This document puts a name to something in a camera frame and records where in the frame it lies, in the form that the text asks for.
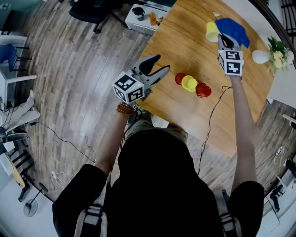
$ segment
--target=cable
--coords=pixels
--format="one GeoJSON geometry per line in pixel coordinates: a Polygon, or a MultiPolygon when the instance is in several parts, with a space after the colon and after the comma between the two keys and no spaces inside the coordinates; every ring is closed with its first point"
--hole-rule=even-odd
{"type": "Polygon", "coordinates": [[[29,126],[29,125],[33,126],[33,125],[35,125],[35,124],[41,124],[41,125],[43,125],[44,127],[48,128],[49,130],[51,130],[51,131],[55,134],[55,136],[56,136],[59,140],[65,142],[65,143],[70,143],[72,146],[74,146],[74,148],[75,148],[77,151],[79,151],[82,155],[84,155],[89,161],[95,163],[95,161],[93,161],[93,160],[91,160],[90,158],[88,158],[88,156],[87,156],[86,154],[84,154],[82,151],[78,150],[78,149],[76,148],[76,146],[75,146],[72,142],[69,142],[69,141],[66,141],[66,140],[63,140],[63,139],[59,138],[59,136],[56,134],[56,132],[55,132],[54,130],[52,130],[52,129],[49,128],[48,126],[44,125],[43,123],[40,123],[40,122],[33,122],[33,123],[27,124],[27,125],[25,125],[25,126],[23,126],[23,127],[26,127],[26,126],[29,126]]]}
{"type": "Polygon", "coordinates": [[[275,157],[275,155],[274,154],[272,154],[272,155],[270,155],[265,161],[263,161],[259,166],[257,166],[256,167],[256,169],[258,169],[259,167],[261,167],[262,165],[264,165],[272,156],[274,156],[275,157]]]}
{"type": "Polygon", "coordinates": [[[93,146],[88,145],[88,136],[85,136],[84,138],[86,139],[86,145],[88,146],[88,148],[94,152],[93,146]]]}
{"type": "Polygon", "coordinates": [[[72,175],[72,174],[68,174],[68,173],[66,173],[66,172],[55,173],[55,175],[58,175],[58,174],[67,174],[67,175],[70,175],[70,176],[74,177],[74,175],[72,175]]]}
{"type": "Polygon", "coordinates": [[[210,123],[210,122],[211,122],[211,118],[212,118],[212,115],[213,115],[213,113],[214,113],[214,110],[216,109],[217,105],[219,104],[219,102],[220,102],[222,96],[224,95],[224,93],[225,93],[228,89],[232,88],[232,87],[227,87],[227,89],[225,89],[225,90],[223,91],[223,88],[224,88],[224,87],[227,87],[227,86],[222,86],[222,88],[221,88],[221,93],[222,93],[222,94],[221,94],[221,96],[220,96],[218,102],[216,103],[216,105],[214,106],[214,108],[213,108],[213,110],[212,110],[212,112],[211,112],[211,114],[210,114],[210,118],[209,118],[209,129],[208,129],[208,133],[207,133],[206,139],[205,139],[204,143],[202,144],[201,153],[200,153],[200,158],[199,158],[199,167],[198,167],[197,175],[199,175],[199,172],[200,172],[200,164],[201,164],[201,161],[202,161],[202,158],[203,158],[203,154],[204,154],[204,151],[205,151],[205,148],[206,148],[206,145],[207,145],[207,141],[208,141],[209,136],[210,136],[210,132],[211,132],[211,123],[210,123]]]}
{"type": "Polygon", "coordinates": [[[124,131],[124,133],[123,133],[123,137],[122,137],[122,139],[121,139],[121,143],[120,143],[120,149],[122,150],[122,147],[123,147],[123,140],[125,140],[125,134],[130,130],[130,128],[136,123],[136,122],[138,122],[140,119],[141,119],[141,117],[143,116],[143,112],[138,108],[138,107],[136,107],[136,111],[135,111],[135,113],[133,114],[133,115],[131,115],[130,116],[130,118],[132,117],[132,116],[134,116],[135,115],[135,120],[134,120],[134,122],[124,131]]]}
{"type": "Polygon", "coordinates": [[[2,125],[2,127],[6,126],[7,124],[9,124],[9,123],[10,123],[10,121],[11,121],[11,118],[12,118],[12,115],[13,115],[14,108],[15,108],[15,107],[12,107],[12,113],[11,113],[11,116],[10,116],[10,119],[9,119],[9,121],[8,121],[7,123],[4,123],[4,124],[2,125]]]}
{"type": "MultiPolygon", "coordinates": [[[[59,190],[56,189],[56,187],[55,187],[55,185],[54,185],[54,183],[53,183],[53,181],[52,181],[52,179],[51,179],[51,177],[52,177],[53,175],[49,175],[49,176],[50,176],[50,181],[51,181],[51,183],[52,183],[54,189],[51,190],[51,191],[49,191],[48,193],[51,193],[51,192],[53,192],[53,191],[59,191],[59,190]]],[[[56,181],[56,183],[57,183],[60,187],[62,187],[62,189],[65,188],[65,187],[63,187],[62,185],[60,185],[59,182],[58,182],[56,179],[55,179],[55,181],[56,181]]]]}
{"type": "Polygon", "coordinates": [[[61,183],[66,187],[67,185],[66,184],[64,184],[64,182],[57,176],[56,177],[57,179],[59,179],[59,181],[61,181],[61,183]]]}
{"type": "Polygon", "coordinates": [[[2,112],[7,112],[7,111],[9,111],[10,109],[11,109],[11,108],[8,108],[8,109],[6,109],[6,110],[3,110],[3,109],[1,109],[1,107],[0,107],[0,111],[2,111],[2,112]]]}

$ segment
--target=white vase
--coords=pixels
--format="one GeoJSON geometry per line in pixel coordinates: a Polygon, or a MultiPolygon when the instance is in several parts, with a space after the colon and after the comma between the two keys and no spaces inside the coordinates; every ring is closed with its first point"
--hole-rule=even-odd
{"type": "Polygon", "coordinates": [[[252,53],[252,58],[255,63],[263,64],[269,60],[270,52],[265,52],[262,50],[255,50],[252,53]]]}

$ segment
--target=small white object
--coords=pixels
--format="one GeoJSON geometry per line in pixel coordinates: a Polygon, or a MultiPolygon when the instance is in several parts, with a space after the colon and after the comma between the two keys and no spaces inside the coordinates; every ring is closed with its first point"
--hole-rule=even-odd
{"type": "Polygon", "coordinates": [[[4,143],[3,146],[5,147],[7,152],[10,152],[11,150],[13,150],[15,148],[13,142],[4,143]]]}
{"type": "Polygon", "coordinates": [[[125,72],[115,79],[112,87],[117,97],[127,104],[145,96],[144,84],[125,72]]]}
{"type": "Polygon", "coordinates": [[[52,176],[53,176],[53,177],[56,179],[56,178],[57,178],[57,176],[56,176],[55,172],[54,172],[54,171],[52,171],[51,173],[52,173],[52,176]]]}
{"type": "Polygon", "coordinates": [[[281,146],[280,146],[280,148],[277,150],[277,153],[276,153],[276,155],[278,156],[279,154],[281,154],[281,153],[282,153],[282,151],[283,151],[283,149],[284,149],[284,146],[283,146],[283,145],[281,145],[281,146]]]}
{"type": "Polygon", "coordinates": [[[242,75],[244,65],[242,51],[219,50],[219,64],[224,70],[225,75],[242,75]]]}
{"type": "Polygon", "coordinates": [[[269,60],[270,53],[262,50],[255,50],[252,53],[252,58],[255,63],[263,64],[269,60]]]}

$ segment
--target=small white table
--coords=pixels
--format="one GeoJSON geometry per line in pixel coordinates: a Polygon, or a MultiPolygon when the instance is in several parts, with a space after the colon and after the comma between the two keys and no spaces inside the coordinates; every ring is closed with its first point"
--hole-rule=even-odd
{"type": "Polygon", "coordinates": [[[161,15],[163,18],[165,18],[167,16],[167,13],[168,13],[165,10],[160,10],[160,9],[156,9],[156,8],[149,7],[149,6],[134,4],[124,21],[125,21],[126,25],[130,29],[133,29],[135,31],[145,33],[145,34],[148,34],[148,35],[153,35],[154,32],[157,30],[158,26],[150,24],[150,19],[149,19],[150,12],[154,12],[156,17],[161,15]],[[139,21],[137,19],[137,17],[135,16],[135,14],[132,11],[133,8],[135,8],[135,7],[140,7],[140,8],[142,8],[144,10],[144,12],[145,12],[144,20],[139,21]]]}

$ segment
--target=blue cloth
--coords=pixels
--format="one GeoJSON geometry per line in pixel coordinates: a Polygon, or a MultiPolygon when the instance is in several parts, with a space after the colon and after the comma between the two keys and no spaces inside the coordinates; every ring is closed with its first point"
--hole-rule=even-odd
{"type": "Polygon", "coordinates": [[[18,58],[17,49],[13,44],[0,44],[0,63],[8,60],[9,70],[12,71],[18,58]]]}
{"type": "Polygon", "coordinates": [[[246,35],[246,30],[240,24],[236,23],[230,18],[222,18],[216,20],[216,25],[221,34],[231,36],[241,46],[243,44],[246,48],[249,48],[250,40],[246,35]]]}

